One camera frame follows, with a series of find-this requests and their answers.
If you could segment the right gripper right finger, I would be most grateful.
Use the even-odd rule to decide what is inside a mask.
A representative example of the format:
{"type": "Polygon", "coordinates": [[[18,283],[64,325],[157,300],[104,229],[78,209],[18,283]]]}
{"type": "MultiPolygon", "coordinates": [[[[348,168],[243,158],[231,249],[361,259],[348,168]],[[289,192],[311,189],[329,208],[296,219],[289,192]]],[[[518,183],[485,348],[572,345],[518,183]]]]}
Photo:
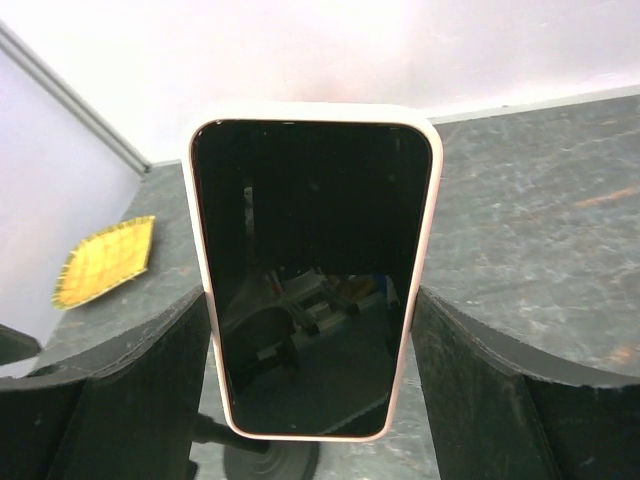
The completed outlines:
{"type": "Polygon", "coordinates": [[[426,288],[412,339],[441,478],[638,478],[638,378],[546,353],[426,288]]]}

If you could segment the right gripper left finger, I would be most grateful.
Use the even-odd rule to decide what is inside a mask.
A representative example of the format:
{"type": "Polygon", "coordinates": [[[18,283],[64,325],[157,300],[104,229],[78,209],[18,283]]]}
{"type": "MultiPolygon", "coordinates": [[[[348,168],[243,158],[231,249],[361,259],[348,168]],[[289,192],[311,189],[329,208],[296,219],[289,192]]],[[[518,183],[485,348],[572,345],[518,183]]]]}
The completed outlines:
{"type": "Polygon", "coordinates": [[[195,288],[135,328],[1,381],[4,479],[191,479],[210,325],[195,288]]]}

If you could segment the black phone stand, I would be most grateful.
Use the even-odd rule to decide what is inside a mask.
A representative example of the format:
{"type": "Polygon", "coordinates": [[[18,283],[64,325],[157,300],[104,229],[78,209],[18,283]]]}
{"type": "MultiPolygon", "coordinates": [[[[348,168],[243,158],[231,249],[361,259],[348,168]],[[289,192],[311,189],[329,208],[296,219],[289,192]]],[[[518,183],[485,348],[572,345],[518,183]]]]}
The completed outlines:
{"type": "Polygon", "coordinates": [[[222,445],[224,474],[236,480],[313,479],[321,451],[319,442],[246,438],[202,413],[196,416],[192,442],[222,445]]]}

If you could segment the pink cased smartphone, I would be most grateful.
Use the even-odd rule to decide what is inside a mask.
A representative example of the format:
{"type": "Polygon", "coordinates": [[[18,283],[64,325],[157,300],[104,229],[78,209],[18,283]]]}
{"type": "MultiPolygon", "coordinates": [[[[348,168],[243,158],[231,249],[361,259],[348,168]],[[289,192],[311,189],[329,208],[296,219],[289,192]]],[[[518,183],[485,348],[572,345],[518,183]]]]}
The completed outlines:
{"type": "Polygon", "coordinates": [[[442,167],[409,107],[228,103],[191,122],[185,190],[234,432],[390,429],[442,167]]]}

